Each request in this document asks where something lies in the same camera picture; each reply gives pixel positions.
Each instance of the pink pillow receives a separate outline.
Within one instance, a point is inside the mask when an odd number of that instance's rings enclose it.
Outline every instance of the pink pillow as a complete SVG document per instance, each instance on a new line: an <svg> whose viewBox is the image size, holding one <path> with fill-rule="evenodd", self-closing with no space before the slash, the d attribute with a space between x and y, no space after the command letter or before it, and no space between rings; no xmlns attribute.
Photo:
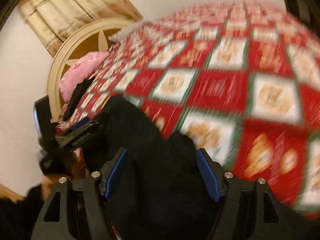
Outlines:
<svg viewBox="0 0 320 240"><path fill-rule="evenodd" d="M92 51L84 55L68 69L59 82L60 93L66 103L70 101L77 84L90 77L108 56L108 51Z"/></svg>

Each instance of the red square pattern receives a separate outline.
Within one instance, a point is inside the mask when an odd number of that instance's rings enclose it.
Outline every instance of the red square pattern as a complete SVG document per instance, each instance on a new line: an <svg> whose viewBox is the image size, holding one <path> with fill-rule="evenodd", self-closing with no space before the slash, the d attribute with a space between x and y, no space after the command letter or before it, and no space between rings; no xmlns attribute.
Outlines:
<svg viewBox="0 0 320 240"><path fill-rule="evenodd" d="M161 77L164 70L141 70L134 80L128 85L126 93L137 96L148 96Z"/></svg>
<svg viewBox="0 0 320 240"><path fill-rule="evenodd" d="M159 127L164 138L170 136L182 113L182 107L156 101L145 101L141 109Z"/></svg>
<svg viewBox="0 0 320 240"><path fill-rule="evenodd" d="M171 68L202 68L208 54L216 44L217 40L190 41L187 47L170 62L169 66Z"/></svg>
<svg viewBox="0 0 320 240"><path fill-rule="evenodd" d="M305 121L312 127L320 127L320 92L308 85L299 84Z"/></svg>
<svg viewBox="0 0 320 240"><path fill-rule="evenodd" d="M248 65L250 69L260 72L293 76L284 48L280 43L251 41L249 44Z"/></svg>
<svg viewBox="0 0 320 240"><path fill-rule="evenodd" d="M313 56L315 57L315 60L319 66L319 69L320 69L320 55L316 55L316 54L313 54Z"/></svg>
<svg viewBox="0 0 320 240"><path fill-rule="evenodd" d="M223 27L226 17L212 17L211 19L201 22L203 27Z"/></svg>
<svg viewBox="0 0 320 240"><path fill-rule="evenodd" d="M236 71L202 71L187 100L188 106L244 112L248 74Z"/></svg>
<svg viewBox="0 0 320 240"><path fill-rule="evenodd" d="M247 180L265 178L278 199L293 204L303 183L306 141L306 136L291 136L280 125L245 125L233 173Z"/></svg>

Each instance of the curtain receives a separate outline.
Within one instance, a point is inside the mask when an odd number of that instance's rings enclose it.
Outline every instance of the curtain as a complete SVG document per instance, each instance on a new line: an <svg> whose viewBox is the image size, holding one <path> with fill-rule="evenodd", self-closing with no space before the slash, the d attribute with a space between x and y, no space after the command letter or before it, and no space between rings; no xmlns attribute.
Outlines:
<svg viewBox="0 0 320 240"><path fill-rule="evenodd" d="M142 19L129 0L21 0L18 7L53 57L70 35L92 21L108 17Z"/></svg>

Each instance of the red and white quilt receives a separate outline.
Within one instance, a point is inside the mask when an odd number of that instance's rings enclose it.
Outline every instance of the red and white quilt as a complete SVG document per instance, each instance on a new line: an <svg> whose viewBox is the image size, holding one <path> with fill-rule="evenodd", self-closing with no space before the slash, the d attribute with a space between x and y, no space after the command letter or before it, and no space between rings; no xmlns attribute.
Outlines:
<svg viewBox="0 0 320 240"><path fill-rule="evenodd" d="M297 19L258 1L194 5L110 52L69 125L122 94L165 138L180 130L226 170L320 211L320 43Z"/></svg>

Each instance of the green border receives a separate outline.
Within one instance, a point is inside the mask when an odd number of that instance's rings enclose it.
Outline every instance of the green border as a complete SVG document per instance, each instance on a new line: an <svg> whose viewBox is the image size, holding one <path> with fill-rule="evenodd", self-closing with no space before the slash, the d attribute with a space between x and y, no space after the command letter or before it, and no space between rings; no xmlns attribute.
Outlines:
<svg viewBox="0 0 320 240"><path fill-rule="evenodd" d="M218 49L218 47L220 46L221 44L221 41L223 38L228 38L226 36L222 36L220 37L220 39L218 40L216 46L213 48L213 50L209 53L208 57L207 57L207 60L205 61L205 64L204 64L204 68L206 70L220 70L220 71L244 71L244 70L247 70L248 69L248 52L249 52L249 44L250 44L250 38L238 38L238 37L235 37L233 39L246 39L247 41L245 42L245 45L244 45L244 50L243 50L243 64L242 64L242 67L241 68L223 68L223 67L216 67L218 65L213 65L215 67L209 67L209 63L210 63L210 60L211 60L211 57L212 57L212 54Z"/></svg>
<svg viewBox="0 0 320 240"><path fill-rule="evenodd" d="M320 211L320 202L319 204L303 204L301 203L302 201L302 196L304 195L306 188L307 188L307 180L308 180L308 172L309 172L309 167L310 167L310 162L311 162L311 153L310 153L310 145L315 141L315 140L320 140L320 131L315 131L310 133L308 141L307 141L307 149L306 149L306 163L304 165L304 170L303 170L303 184L301 185L301 189L299 192L299 196L297 197L296 203L294 208L298 211L302 212L317 212Z"/></svg>
<svg viewBox="0 0 320 240"><path fill-rule="evenodd" d="M183 97L180 99L180 101L175 101L175 100L170 100L170 99L164 99L164 98L161 98L161 97L158 97L158 96L154 96L153 93L154 91L157 89L158 85L161 83L161 81L163 80L164 76L167 74L168 71L195 71ZM173 104L178 104L178 105L183 105L185 103L185 101L187 100L187 98L189 97L190 93L191 93L191 90L198 78L198 75L199 75L199 72L200 72L200 69L187 69L187 68L168 68L166 69L166 71L164 71L161 75L161 77L159 78L159 80L157 81L157 83L153 86L153 89L151 90L151 92L149 93L149 96L148 98L149 99L157 99L161 102L171 102Z"/></svg>
<svg viewBox="0 0 320 240"><path fill-rule="evenodd" d="M285 120L277 120L277 119L268 119L268 118L262 118L260 116L255 116L252 114L252 109L253 109L253 92L254 92L254 80L257 78L257 76L268 76L268 77L274 77L276 79L283 79L283 80L288 80L290 82L292 82L293 86L294 86L294 91L293 93L296 94L296 99L297 99L297 105L298 108L300 110L300 117L298 119L297 122L288 122ZM266 121L270 121L270 122L276 122L276 123L287 123L287 124L291 124L291 125L298 125L298 124L303 124L304 123L304 113L303 113L303 107L301 104L301 100L300 100L300 92L298 89L298 84L294 79L290 79L290 78L285 78L282 76L278 76L276 74L266 74L266 73L261 73L261 72L252 72L249 76L249 88L248 88L248 93L247 93L247 111L246 111L246 115L250 116L250 117L254 117L254 118L258 118L261 120L266 120Z"/></svg>
<svg viewBox="0 0 320 240"><path fill-rule="evenodd" d="M205 111L205 110L199 110L193 107L189 107L184 109L183 112L181 113L180 118L178 119L174 130L180 131L186 117L190 113L200 113L206 116L213 117L215 119L224 119L226 121L232 121L235 123L235 126L234 126L235 128L233 130L232 138L231 138L230 149L228 152L229 160L223 165L223 168L226 171L231 171L234 167L236 158L238 156L239 148L240 148L240 142L241 142L242 133L243 133L243 125L242 125L243 117L237 114L224 114L217 111L211 111L211 110Z"/></svg>
<svg viewBox="0 0 320 240"><path fill-rule="evenodd" d="M149 66L150 66L150 63L159 55L159 53L160 53L161 51L164 51L164 49L169 45L170 42L181 42L181 41L184 42L183 48L180 50L179 53L174 54L174 55L172 56L172 59L167 63L167 65L165 65L164 67L149 67ZM188 44L189 44L188 40L169 41L169 42L163 47L163 49L161 49L161 51L159 51L159 52L157 53L157 55L155 55L155 56L152 58L152 60L150 60L150 62L148 63L148 65L147 65L147 67L146 67L145 69L166 69L166 68L170 65L170 63L176 58L176 56L179 55L179 54L186 48L186 46L188 46Z"/></svg>

